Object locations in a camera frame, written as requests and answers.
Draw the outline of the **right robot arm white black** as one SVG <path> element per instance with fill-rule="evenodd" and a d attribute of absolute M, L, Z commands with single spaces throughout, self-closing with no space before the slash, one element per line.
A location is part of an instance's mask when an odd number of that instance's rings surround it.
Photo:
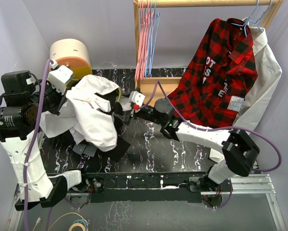
<path fill-rule="evenodd" d="M 260 152 L 259 147 L 243 130 L 211 131 L 184 122 L 174 115 L 174 108 L 167 99 L 158 99 L 154 106 L 145 106 L 136 113 L 114 114 L 114 119 L 128 125 L 132 117 L 140 117 L 161 126 L 160 132 L 168 139 L 188 141 L 203 145 L 223 154 L 224 159 L 209 168 L 204 177 L 191 182 L 198 188 L 217 190 L 228 178 L 247 177 Z"/>

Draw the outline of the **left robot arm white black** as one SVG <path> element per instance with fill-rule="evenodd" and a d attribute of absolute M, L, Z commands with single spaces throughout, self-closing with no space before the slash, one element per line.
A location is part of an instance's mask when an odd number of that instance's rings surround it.
<path fill-rule="evenodd" d="M 0 96 L 0 143 L 13 166 L 20 190 L 15 203 L 17 211 L 43 208 L 59 203 L 68 190 L 84 192 L 88 178 L 80 170 L 47 175 L 40 155 L 38 135 L 41 134 L 39 112 L 58 114 L 64 95 L 56 90 L 53 80 L 38 80 L 28 70 L 9 72 L 1 76 L 4 93 Z"/>

